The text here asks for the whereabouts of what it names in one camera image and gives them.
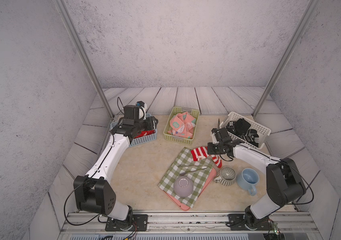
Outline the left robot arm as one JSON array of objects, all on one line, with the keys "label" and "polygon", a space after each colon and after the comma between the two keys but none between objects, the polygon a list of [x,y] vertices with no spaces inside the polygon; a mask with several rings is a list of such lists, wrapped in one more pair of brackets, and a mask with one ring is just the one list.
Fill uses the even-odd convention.
[{"label": "left robot arm", "polygon": [[110,182],[123,153],[142,132],[156,129],[158,120],[146,116],[147,104],[142,101],[123,107],[124,116],[111,129],[106,148],[94,166],[74,180],[74,196],[81,211],[100,214],[131,225],[132,208],[116,199]]}]

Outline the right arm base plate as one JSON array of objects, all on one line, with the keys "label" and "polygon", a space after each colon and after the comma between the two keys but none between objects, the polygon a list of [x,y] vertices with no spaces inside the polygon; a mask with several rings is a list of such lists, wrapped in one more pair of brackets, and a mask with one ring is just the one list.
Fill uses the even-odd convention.
[{"label": "right arm base plate", "polygon": [[267,217],[257,219],[250,213],[229,214],[226,226],[231,231],[269,231],[273,229],[273,222]]}]

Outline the red striped santa sock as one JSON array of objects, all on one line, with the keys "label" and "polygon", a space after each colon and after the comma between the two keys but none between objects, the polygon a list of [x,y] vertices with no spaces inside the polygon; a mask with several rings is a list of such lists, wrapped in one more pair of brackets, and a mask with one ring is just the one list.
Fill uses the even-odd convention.
[{"label": "red striped santa sock", "polygon": [[215,165],[221,169],[222,168],[222,158],[219,155],[208,154],[207,147],[198,147],[190,151],[193,161],[197,162],[203,159],[212,158]]}]

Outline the black white striped sock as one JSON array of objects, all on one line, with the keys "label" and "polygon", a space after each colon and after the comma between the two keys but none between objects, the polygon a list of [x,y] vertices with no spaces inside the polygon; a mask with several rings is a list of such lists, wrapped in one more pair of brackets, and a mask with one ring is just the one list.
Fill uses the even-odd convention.
[{"label": "black white striped sock", "polygon": [[234,134],[240,139],[250,143],[256,148],[259,147],[259,135],[257,130],[251,129],[251,124],[247,122],[244,118],[237,121],[230,121],[226,125],[228,132]]}]

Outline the red fluffy sock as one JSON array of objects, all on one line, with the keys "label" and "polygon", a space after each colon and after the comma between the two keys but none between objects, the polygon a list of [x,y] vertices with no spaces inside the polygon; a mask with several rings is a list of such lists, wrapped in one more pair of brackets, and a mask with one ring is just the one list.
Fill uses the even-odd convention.
[{"label": "red fluffy sock", "polygon": [[150,130],[150,131],[142,131],[137,137],[135,137],[135,139],[141,138],[141,137],[145,137],[145,136],[149,136],[152,134],[155,134],[156,130]]}]

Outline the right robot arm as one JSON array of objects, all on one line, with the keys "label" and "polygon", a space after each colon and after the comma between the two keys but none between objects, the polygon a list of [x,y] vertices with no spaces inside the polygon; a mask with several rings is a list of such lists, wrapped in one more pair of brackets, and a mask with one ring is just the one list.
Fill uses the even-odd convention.
[{"label": "right robot arm", "polygon": [[247,229],[256,230],[270,214],[306,194],[304,179],[292,159],[279,159],[243,145],[241,139],[233,140],[225,128],[212,129],[211,136],[208,154],[240,159],[266,175],[266,194],[245,209],[242,224]]}]

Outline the pink sock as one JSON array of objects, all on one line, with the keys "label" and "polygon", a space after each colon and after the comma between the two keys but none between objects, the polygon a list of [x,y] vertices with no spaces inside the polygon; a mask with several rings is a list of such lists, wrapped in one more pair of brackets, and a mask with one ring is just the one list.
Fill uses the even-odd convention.
[{"label": "pink sock", "polygon": [[176,114],[169,121],[170,130],[167,133],[181,138],[192,139],[196,123],[197,119],[189,112]]}]

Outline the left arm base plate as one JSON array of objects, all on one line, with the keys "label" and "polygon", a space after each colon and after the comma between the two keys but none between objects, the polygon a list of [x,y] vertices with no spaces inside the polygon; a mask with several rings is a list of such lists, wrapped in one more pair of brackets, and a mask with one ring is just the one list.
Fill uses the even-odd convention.
[{"label": "left arm base plate", "polygon": [[147,230],[148,215],[128,215],[127,219],[117,220],[108,217],[105,231],[106,232],[129,232],[137,230],[138,232],[145,232]]}]

